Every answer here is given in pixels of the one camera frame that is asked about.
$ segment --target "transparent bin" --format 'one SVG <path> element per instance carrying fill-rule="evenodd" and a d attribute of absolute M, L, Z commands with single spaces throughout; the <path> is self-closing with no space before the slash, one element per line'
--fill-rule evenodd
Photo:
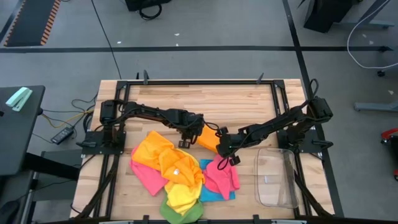
<path fill-rule="evenodd" d="M 294 154 L 286 149 L 260 149 L 254 158 L 256 200 L 264 206 L 296 208 Z"/>

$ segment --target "black table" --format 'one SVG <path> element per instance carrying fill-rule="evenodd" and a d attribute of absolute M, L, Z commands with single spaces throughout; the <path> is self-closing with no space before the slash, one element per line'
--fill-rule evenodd
<path fill-rule="evenodd" d="M 36 118 L 41 114 L 44 86 L 26 86 L 33 92 L 20 112 L 5 102 L 21 87 L 0 88 L 0 176 L 15 175 L 22 169 L 43 172 L 72 180 L 79 170 L 27 152 Z"/>

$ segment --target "table leg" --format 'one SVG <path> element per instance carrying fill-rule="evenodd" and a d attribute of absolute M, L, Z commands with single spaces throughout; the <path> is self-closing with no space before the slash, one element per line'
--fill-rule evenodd
<path fill-rule="evenodd" d="M 71 180 L 78 180 L 79 178 L 78 168 L 36 156 L 29 152 L 25 155 L 23 168 Z"/>

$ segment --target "mint green object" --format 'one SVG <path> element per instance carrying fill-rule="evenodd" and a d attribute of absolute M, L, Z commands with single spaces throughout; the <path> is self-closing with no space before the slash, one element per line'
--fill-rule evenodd
<path fill-rule="evenodd" d="M 7 100 L 6 105 L 12 107 L 13 111 L 20 111 L 31 94 L 32 90 L 26 87 L 21 87 Z"/>
<path fill-rule="evenodd" d="M 203 215 L 203 204 L 199 201 L 190 208 L 184 216 L 175 212 L 167 205 L 167 195 L 160 206 L 160 214 L 171 224 L 184 224 L 196 222 Z"/>

